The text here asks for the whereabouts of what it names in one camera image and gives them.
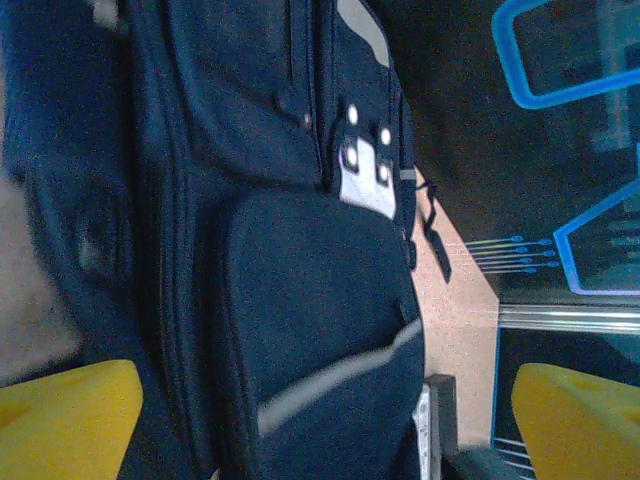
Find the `backpack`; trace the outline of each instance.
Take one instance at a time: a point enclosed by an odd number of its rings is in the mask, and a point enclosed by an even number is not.
[[[411,116],[365,1],[1,8],[38,258],[141,377],[121,477],[421,478]]]

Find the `blue outline graphic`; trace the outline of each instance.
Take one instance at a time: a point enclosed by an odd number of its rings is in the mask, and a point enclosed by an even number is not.
[[[573,252],[571,251],[571,245],[569,244],[569,234],[576,231],[578,228],[586,225],[591,220],[599,217],[607,210],[618,205],[620,202],[626,200],[629,197],[640,192],[640,178],[634,180],[631,183],[626,184],[620,190],[609,195],[600,203],[590,208],[581,215],[571,220],[569,223],[560,227],[553,233],[556,239],[556,245],[558,247],[558,254],[562,261],[564,273],[567,276],[567,282],[569,283],[569,289],[573,293],[578,295],[616,295],[616,296],[632,296],[640,295],[640,290],[585,290],[582,288],[580,278],[578,276],[578,270],[573,258]]]
[[[640,68],[534,95],[524,69],[520,49],[513,30],[513,20],[520,14],[549,3],[551,0],[507,0],[493,14],[491,31],[500,56],[507,84],[514,101],[522,108],[537,110],[581,100],[640,83]]]

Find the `backpack strap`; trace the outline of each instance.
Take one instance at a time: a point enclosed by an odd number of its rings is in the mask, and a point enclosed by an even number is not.
[[[429,213],[428,217],[425,217],[424,212],[422,211],[422,209],[420,209],[424,236],[436,255],[436,259],[438,260],[438,265],[440,266],[440,270],[442,271],[445,282],[449,283],[449,281],[451,280],[452,272],[451,262],[449,261],[449,256],[447,255],[447,251],[444,248],[444,243],[442,242],[440,234],[433,229],[433,223],[436,219],[435,200],[438,186],[432,180],[425,180],[422,185],[416,188],[416,190],[422,190],[425,188],[427,189],[427,200],[429,200],[431,212]]]

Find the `tan floor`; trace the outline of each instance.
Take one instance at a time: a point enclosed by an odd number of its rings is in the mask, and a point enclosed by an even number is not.
[[[419,207],[428,213],[426,194]],[[498,299],[438,204],[435,229],[451,259],[445,284],[435,256],[416,224],[418,268],[414,272],[426,333],[426,374],[456,376],[458,434],[462,445],[488,445],[491,434]]]

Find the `reflective strip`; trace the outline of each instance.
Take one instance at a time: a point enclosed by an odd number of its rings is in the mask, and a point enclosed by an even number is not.
[[[389,68],[387,39],[360,0],[338,0],[338,13],[344,23],[369,44],[378,63]]]
[[[415,168],[404,168],[400,170],[400,180],[418,180],[418,174]]]
[[[266,404],[260,405],[258,407],[260,436],[267,436],[277,430],[287,420],[346,381],[386,365],[402,346],[421,331],[422,319],[418,317],[400,330],[390,346],[340,360],[294,383]]]

